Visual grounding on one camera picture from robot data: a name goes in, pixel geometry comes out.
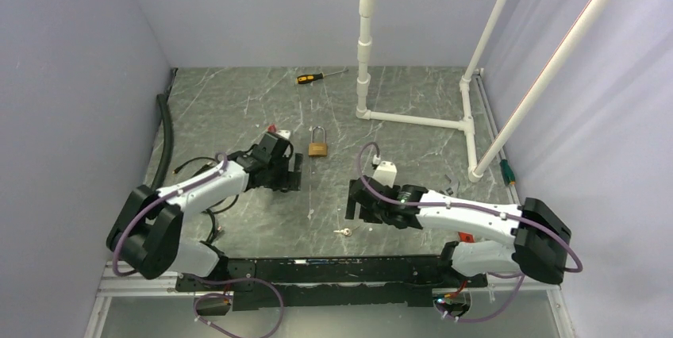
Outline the silver key bunch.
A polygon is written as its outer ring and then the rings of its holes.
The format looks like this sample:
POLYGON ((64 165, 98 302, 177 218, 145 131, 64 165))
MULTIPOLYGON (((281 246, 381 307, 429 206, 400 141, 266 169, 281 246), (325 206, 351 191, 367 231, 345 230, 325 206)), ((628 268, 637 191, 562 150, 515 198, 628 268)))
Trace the silver key bunch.
POLYGON ((340 235, 340 236, 345 236, 345 237, 350 237, 354 234, 355 231, 357 231, 360 227, 356 226, 353 228, 342 228, 342 229, 336 229, 333 230, 333 233, 340 235))

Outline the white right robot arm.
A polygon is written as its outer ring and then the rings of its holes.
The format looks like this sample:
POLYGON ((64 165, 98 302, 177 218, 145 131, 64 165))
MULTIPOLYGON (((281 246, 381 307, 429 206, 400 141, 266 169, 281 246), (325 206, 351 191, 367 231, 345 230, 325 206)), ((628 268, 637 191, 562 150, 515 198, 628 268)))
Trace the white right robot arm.
POLYGON ((520 273, 538 282, 563 282, 571 230, 541 200, 494 205, 454 198, 423 186, 385 186, 364 176, 349 183, 346 217, 397 229, 443 229, 473 239, 451 242, 437 265, 439 280, 457 286, 486 273, 520 273))

